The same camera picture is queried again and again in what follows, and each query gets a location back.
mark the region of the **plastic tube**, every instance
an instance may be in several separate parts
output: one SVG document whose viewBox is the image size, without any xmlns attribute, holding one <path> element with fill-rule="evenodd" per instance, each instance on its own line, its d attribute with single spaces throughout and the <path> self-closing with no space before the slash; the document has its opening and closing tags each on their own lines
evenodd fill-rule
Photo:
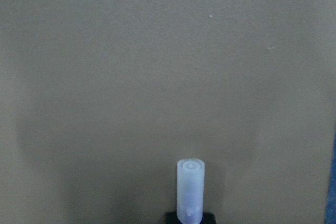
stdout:
<svg viewBox="0 0 336 224">
<path fill-rule="evenodd" d="M 198 158 L 177 163 L 177 217 L 182 224 L 202 221 L 204 168 L 204 162 Z"/>
</svg>

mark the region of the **translucent white tube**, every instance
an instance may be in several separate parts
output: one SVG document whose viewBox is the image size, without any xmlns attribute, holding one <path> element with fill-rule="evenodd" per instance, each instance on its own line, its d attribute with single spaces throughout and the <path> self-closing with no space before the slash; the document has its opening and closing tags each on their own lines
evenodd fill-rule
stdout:
<svg viewBox="0 0 336 224">
<path fill-rule="evenodd" d="M 198 158 L 177 163 L 177 217 L 182 224 L 202 221 L 204 167 L 204 162 Z"/>
</svg>

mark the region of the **black base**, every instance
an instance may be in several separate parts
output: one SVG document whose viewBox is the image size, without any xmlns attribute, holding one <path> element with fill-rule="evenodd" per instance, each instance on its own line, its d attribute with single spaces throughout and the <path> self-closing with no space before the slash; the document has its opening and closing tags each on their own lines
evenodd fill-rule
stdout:
<svg viewBox="0 0 336 224">
<path fill-rule="evenodd" d="M 165 224 L 181 224 L 177 218 L 176 212 L 166 213 Z M 203 219 L 200 224 L 216 224 L 215 216 L 210 212 L 204 212 Z"/>
</svg>

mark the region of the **blue edge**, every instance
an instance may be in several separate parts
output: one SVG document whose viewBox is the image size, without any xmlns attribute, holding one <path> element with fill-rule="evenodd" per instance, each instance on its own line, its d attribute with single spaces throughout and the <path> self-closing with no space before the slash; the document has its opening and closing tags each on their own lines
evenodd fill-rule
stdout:
<svg viewBox="0 0 336 224">
<path fill-rule="evenodd" d="M 325 224 L 336 224 L 336 136 L 330 170 L 329 194 L 325 213 Z"/>
</svg>

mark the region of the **blue object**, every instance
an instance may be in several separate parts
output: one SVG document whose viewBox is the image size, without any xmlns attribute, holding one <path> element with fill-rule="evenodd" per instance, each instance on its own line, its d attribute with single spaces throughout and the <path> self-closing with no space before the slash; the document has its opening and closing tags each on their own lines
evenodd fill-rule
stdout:
<svg viewBox="0 0 336 224">
<path fill-rule="evenodd" d="M 329 194 L 325 213 L 325 224 L 336 224 L 336 136 L 331 163 Z"/>
</svg>

